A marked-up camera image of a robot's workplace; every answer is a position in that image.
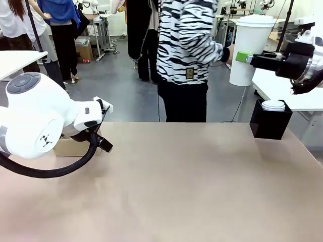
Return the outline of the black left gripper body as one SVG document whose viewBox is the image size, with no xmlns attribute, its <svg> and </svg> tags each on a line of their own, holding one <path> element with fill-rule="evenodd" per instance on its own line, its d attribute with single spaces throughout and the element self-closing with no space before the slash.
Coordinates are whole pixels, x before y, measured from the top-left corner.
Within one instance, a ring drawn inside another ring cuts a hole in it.
<svg viewBox="0 0 323 242">
<path fill-rule="evenodd" d="M 73 126 L 67 126 L 63 128 L 62 135 L 69 137 L 76 142 L 90 141 L 90 133 L 93 133 L 94 129 L 89 128 L 82 131 L 78 131 Z"/>
</svg>

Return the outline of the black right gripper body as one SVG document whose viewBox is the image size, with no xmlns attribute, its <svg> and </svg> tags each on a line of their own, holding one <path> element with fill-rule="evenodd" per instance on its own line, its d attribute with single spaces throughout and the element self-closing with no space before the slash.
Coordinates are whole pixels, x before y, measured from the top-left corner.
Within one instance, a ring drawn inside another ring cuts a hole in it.
<svg viewBox="0 0 323 242">
<path fill-rule="evenodd" d="M 275 74 L 278 77 L 298 79 L 307 67 L 312 58 L 314 46 L 306 43 L 287 43 L 283 53 L 283 60 L 280 62 Z"/>
</svg>

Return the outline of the person's left hand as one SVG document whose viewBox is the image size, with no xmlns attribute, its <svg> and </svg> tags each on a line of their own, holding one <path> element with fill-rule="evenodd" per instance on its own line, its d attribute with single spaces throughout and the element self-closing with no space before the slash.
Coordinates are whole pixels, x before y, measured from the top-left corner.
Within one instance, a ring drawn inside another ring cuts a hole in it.
<svg viewBox="0 0 323 242">
<path fill-rule="evenodd" d="M 227 64 L 231 65 L 232 64 L 232 60 L 233 60 L 233 57 L 234 57 L 234 48 L 235 48 L 235 45 L 232 44 L 228 47 L 228 50 L 229 50 L 229 57 L 228 57 L 228 60 L 226 61 Z"/>
</svg>

